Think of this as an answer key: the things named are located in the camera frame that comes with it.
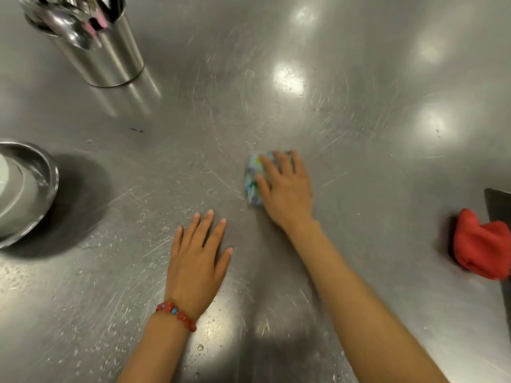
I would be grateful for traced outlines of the person's left hand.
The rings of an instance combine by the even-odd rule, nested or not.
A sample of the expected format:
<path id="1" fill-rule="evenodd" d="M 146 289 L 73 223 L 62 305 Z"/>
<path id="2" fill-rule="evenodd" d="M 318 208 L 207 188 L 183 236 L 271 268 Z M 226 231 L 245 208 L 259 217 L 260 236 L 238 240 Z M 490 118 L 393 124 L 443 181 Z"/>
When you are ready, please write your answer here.
<path id="1" fill-rule="evenodd" d="M 189 319 L 197 321 L 216 297 L 225 277 L 217 277 L 220 244 L 227 221 L 222 218 L 208 231 L 203 247 L 198 245 L 198 225 L 205 214 L 195 213 L 183 227 L 182 244 L 173 255 L 173 243 L 167 271 L 164 302 L 174 303 Z"/>

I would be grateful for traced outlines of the person's right hand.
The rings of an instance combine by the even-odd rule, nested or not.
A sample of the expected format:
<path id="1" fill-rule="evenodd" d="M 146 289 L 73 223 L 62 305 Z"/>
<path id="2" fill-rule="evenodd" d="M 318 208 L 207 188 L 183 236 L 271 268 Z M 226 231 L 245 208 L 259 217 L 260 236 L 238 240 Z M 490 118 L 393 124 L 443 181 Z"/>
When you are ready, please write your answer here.
<path id="1" fill-rule="evenodd" d="M 267 155 L 259 157 L 272 186 L 272 200 L 264 201 L 265 210 L 288 236 L 314 221 L 313 192 L 305 164 L 296 150 L 290 153 L 295 168 L 290 176 L 279 173 Z"/>

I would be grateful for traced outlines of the multicoloured cleaning sponge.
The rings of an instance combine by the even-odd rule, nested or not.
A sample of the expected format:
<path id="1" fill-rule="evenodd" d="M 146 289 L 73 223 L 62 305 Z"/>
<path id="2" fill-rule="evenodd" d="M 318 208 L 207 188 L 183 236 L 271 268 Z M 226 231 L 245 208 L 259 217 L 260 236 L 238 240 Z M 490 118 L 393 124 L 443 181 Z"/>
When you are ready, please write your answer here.
<path id="1" fill-rule="evenodd" d="M 290 151 L 284 151 L 284 154 L 286 154 L 291 162 L 291 167 L 293 169 L 293 172 L 295 171 L 294 168 L 294 161 L 291 156 Z M 259 187 L 256 180 L 256 175 L 263 174 L 265 176 L 265 179 L 268 181 L 269 184 L 271 184 L 269 176 L 266 174 L 264 166 L 262 165 L 260 161 L 260 154 L 261 153 L 255 153 L 251 154 L 247 158 L 246 166 L 245 166 L 245 195 L 248 205 L 250 206 L 263 206 L 264 201 L 259 193 Z M 266 152 L 265 155 L 271 160 L 273 165 L 276 166 L 279 173 L 282 173 L 282 169 L 279 165 L 278 160 L 276 159 L 275 155 L 273 154 L 273 151 Z"/>

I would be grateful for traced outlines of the person's right forearm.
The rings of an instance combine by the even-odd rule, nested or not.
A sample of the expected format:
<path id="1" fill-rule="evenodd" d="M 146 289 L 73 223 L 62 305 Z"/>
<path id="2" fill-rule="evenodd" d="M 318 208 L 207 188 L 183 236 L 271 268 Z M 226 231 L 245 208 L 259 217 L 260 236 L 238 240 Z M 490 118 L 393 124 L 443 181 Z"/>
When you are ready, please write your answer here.
<path id="1" fill-rule="evenodd" d="M 283 224 L 329 313 L 359 383 L 449 383 L 314 219 Z"/>

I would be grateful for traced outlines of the person's left forearm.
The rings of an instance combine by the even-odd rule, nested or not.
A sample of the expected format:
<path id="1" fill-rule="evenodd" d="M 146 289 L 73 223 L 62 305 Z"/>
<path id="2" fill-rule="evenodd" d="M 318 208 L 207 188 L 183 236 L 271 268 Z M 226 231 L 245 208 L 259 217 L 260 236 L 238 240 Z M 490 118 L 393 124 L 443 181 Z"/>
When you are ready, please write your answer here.
<path id="1" fill-rule="evenodd" d="M 171 383 L 190 334 L 175 315 L 154 313 L 117 382 Z"/>

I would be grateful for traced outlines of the steel bowl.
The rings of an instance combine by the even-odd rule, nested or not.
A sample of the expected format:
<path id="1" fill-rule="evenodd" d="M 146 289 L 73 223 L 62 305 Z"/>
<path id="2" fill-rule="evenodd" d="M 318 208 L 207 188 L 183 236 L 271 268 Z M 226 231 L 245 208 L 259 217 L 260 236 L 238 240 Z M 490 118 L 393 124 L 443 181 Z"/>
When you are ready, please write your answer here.
<path id="1" fill-rule="evenodd" d="M 38 184 L 34 218 L 18 233 L 0 238 L 0 250 L 2 250 L 25 237 L 48 213 L 59 188 L 59 170 L 54 158 L 33 143 L 0 139 L 0 153 L 14 158 L 26 167 L 34 175 Z"/>

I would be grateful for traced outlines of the steel utensil holder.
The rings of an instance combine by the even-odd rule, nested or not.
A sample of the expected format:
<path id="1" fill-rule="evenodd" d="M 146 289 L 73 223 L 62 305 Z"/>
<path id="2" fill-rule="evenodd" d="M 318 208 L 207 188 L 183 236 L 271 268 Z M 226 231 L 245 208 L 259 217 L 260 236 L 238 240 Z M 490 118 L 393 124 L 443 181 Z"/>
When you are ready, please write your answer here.
<path id="1" fill-rule="evenodd" d="M 111 88 L 129 83 L 139 76 L 145 63 L 126 15 L 125 0 L 48 1 L 71 10 L 83 22 L 86 22 L 88 7 L 97 7 L 108 22 L 108 28 L 95 36 L 101 46 L 84 50 L 37 25 L 23 11 L 29 25 L 58 48 L 86 83 L 94 87 Z"/>

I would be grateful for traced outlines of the red cloth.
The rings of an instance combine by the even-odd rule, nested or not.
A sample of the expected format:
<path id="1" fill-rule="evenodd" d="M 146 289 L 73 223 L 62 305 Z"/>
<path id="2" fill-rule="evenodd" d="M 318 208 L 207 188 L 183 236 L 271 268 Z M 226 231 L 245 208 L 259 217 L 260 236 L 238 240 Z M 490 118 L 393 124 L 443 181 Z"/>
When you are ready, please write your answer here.
<path id="1" fill-rule="evenodd" d="M 511 275 L 511 231 L 506 223 L 481 224 L 473 211 L 463 208 L 453 240 L 454 257 L 465 269 L 495 281 Z"/>

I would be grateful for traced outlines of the dark grey board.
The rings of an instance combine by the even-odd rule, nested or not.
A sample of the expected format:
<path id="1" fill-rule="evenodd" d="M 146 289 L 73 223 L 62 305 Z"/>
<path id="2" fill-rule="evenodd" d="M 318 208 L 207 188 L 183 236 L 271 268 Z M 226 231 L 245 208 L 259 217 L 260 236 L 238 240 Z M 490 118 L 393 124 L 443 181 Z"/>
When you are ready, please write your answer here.
<path id="1" fill-rule="evenodd" d="M 486 188 L 484 199 L 490 221 L 503 222 L 511 232 L 511 193 Z M 509 275 L 501 281 L 503 301 L 508 321 L 511 321 L 511 265 Z"/>

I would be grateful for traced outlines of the steel spoon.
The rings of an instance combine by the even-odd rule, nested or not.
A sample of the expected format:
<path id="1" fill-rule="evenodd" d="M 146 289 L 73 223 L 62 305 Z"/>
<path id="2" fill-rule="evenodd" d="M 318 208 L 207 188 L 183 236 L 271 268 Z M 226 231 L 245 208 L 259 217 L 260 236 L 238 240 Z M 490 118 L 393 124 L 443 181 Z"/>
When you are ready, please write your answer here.
<path id="1" fill-rule="evenodd" d="M 71 10 L 48 0 L 18 0 L 25 14 L 74 47 L 92 50 L 101 46 L 85 22 Z"/>

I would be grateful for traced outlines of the pink handled utensil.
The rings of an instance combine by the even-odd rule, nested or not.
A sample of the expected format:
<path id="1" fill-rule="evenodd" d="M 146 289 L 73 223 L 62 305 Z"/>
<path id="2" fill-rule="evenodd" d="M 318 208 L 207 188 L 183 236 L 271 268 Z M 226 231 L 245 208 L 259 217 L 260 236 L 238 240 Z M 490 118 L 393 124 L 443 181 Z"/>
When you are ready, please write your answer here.
<path id="1" fill-rule="evenodd" d="M 101 10 L 97 7 L 89 6 L 88 12 L 86 12 L 86 30 L 93 36 L 96 36 L 100 31 L 105 31 L 108 27 L 108 22 Z"/>

